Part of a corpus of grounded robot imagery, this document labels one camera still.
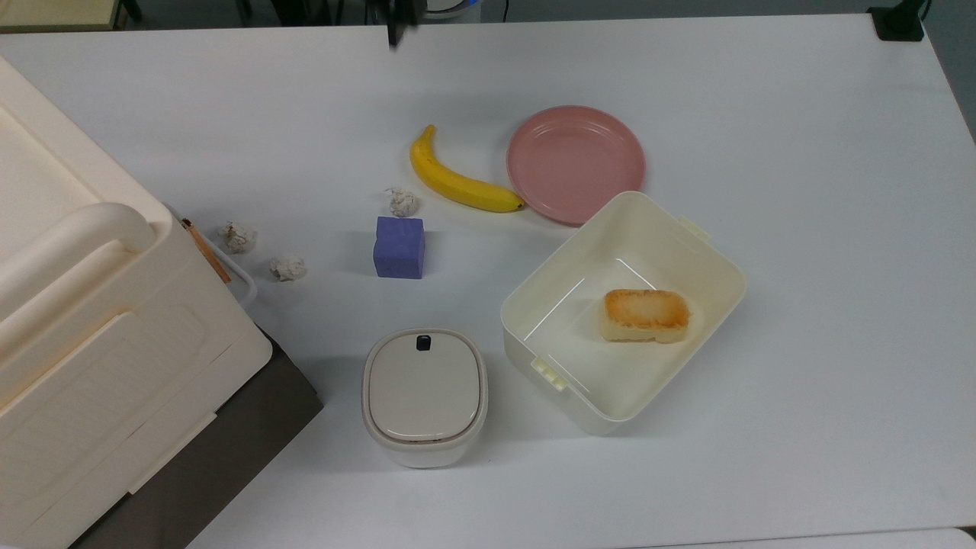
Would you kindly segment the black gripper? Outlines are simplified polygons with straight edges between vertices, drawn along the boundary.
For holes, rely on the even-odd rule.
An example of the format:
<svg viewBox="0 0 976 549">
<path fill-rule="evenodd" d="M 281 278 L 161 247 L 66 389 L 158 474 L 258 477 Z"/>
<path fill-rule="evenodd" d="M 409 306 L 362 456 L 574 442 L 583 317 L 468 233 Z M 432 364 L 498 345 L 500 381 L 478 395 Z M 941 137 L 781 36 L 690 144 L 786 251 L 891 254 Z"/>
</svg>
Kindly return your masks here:
<svg viewBox="0 0 976 549">
<path fill-rule="evenodd" d="M 403 38 L 404 28 L 418 27 L 428 2 L 426 1 L 365 1 L 367 9 L 388 27 L 388 45 L 395 51 Z"/>
</svg>

